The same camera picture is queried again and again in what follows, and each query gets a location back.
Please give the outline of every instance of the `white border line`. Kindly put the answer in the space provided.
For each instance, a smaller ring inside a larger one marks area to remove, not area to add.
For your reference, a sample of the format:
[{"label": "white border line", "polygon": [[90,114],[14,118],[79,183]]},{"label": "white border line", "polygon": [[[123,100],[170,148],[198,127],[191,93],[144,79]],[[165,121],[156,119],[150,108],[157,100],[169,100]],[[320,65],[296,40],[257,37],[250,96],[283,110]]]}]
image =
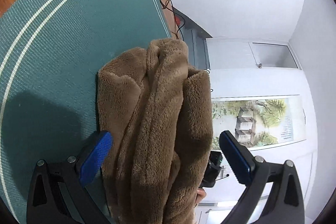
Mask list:
[{"label": "white border line", "polygon": [[[57,12],[57,10],[59,8],[61,8],[63,6],[64,3],[66,3],[68,0],[63,0],[60,4],[58,4],[56,6],[56,8],[43,20],[43,22],[39,25],[39,27],[37,28],[37,30],[34,32],[34,34],[31,36],[31,38],[29,39],[28,43],[26,44],[25,48],[22,50],[15,66],[14,66],[14,69],[12,71],[12,74],[10,75],[10,78],[9,78],[9,81],[7,83],[7,87],[6,87],[6,90],[5,90],[5,94],[4,94],[4,97],[3,97],[3,100],[2,100],[2,104],[1,104],[1,109],[0,109],[0,145],[1,145],[1,129],[2,129],[2,120],[3,120],[3,115],[4,115],[4,111],[5,111],[5,106],[6,106],[6,102],[7,102],[7,99],[8,99],[8,94],[9,94],[9,91],[11,89],[11,85],[13,83],[13,80],[14,80],[14,77],[15,77],[15,74],[16,74],[16,71],[17,69],[19,68],[19,65],[21,64],[21,61],[23,59],[23,57],[25,56],[27,50],[29,49],[30,45],[32,44],[32,42],[34,41],[35,37],[38,35],[38,33],[40,32],[40,30],[43,28],[43,26],[48,22],[48,20]],[[14,213],[14,209],[13,209],[13,206],[11,204],[11,200],[9,199],[9,195],[8,195],[8,192],[7,192],[7,188],[6,188],[6,184],[5,184],[5,180],[4,180],[4,175],[3,175],[3,170],[2,170],[2,160],[1,160],[1,152],[0,152],[0,179],[1,179],[1,184],[2,184],[2,188],[3,188],[3,191],[5,193],[5,197],[7,199],[7,203],[8,203],[8,206],[9,206],[9,209],[11,210],[11,213],[13,214],[13,216],[16,218],[17,220],[17,217]]]},{"label": "white border line", "polygon": [[14,47],[16,46],[16,44],[18,43],[19,39],[21,38],[21,36],[24,34],[24,32],[27,30],[27,28],[30,26],[30,24],[33,22],[33,20],[52,2],[53,0],[48,0],[45,4],[43,4],[41,6],[40,9],[38,9],[36,11],[36,13],[27,21],[26,25],[24,25],[24,27],[21,29],[21,31],[19,32],[19,34],[17,35],[17,37],[14,39],[12,45],[10,46],[9,50],[7,51],[4,60],[2,61],[1,65],[0,65],[0,77],[2,74],[2,71],[5,68],[5,65],[9,59],[9,56],[11,55]]}]

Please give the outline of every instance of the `camera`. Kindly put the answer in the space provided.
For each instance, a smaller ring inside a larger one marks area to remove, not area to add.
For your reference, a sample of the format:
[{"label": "camera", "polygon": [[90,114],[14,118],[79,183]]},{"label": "camera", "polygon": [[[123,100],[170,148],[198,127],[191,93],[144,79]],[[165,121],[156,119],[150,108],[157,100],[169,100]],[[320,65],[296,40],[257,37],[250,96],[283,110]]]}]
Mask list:
[{"label": "camera", "polygon": [[200,188],[206,187],[211,188],[214,187],[216,178],[221,171],[221,162],[223,160],[222,153],[219,151],[211,151],[207,168],[205,169],[203,180],[201,182]]}]

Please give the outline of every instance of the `red object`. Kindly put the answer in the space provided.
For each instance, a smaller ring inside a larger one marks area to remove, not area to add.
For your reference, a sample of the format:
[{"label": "red object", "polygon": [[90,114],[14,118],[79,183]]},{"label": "red object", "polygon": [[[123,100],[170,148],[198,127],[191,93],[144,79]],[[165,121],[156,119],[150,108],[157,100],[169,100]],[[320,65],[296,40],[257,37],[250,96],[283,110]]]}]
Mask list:
[{"label": "red object", "polygon": [[181,20],[178,16],[175,16],[175,22],[177,26],[180,26]]}]

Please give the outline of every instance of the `screw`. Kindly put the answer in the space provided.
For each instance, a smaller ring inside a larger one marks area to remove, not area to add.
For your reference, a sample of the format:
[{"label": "screw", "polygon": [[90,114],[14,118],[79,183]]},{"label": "screw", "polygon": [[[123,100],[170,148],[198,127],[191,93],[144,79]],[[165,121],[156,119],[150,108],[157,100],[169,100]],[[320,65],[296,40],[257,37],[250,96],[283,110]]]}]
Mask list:
[{"label": "screw", "polygon": [[294,163],[291,160],[286,160],[286,164],[289,167],[293,167],[294,166]]},{"label": "screw", "polygon": [[75,162],[76,161],[76,157],[75,156],[70,156],[69,158],[68,158],[68,163],[73,163],[73,162]]},{"label": "screw", "polygon": [[42,165],[44,165],[44,160],[39,160],[39,161],[37,162],[37,166],[42,166]]},{"label": "screw", "polygon": [[262,164],[265,160],[262,156],[255,156],[254,157],[255,161]]}]

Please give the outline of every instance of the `blue gripper pad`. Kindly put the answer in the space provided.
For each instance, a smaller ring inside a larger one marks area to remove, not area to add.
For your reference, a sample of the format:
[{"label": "blue gripper pad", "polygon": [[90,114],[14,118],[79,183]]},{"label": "blue gripper pad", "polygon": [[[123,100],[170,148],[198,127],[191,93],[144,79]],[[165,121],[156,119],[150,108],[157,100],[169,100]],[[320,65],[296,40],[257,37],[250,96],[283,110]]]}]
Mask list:
[{"label": "blue gripper pad", "polygon": [[230,131],[223,131],[219,136],[219,147],[239,183],[249,186],[252,183],[255,163],[250,151],[234,138]]},{"label": "blue gripper pad", "polygon": [[98,138],[79,156],[76,164],[79,181],[83,187],[91,183],[109,153],[113,137],[108,131],[101,131]]}]

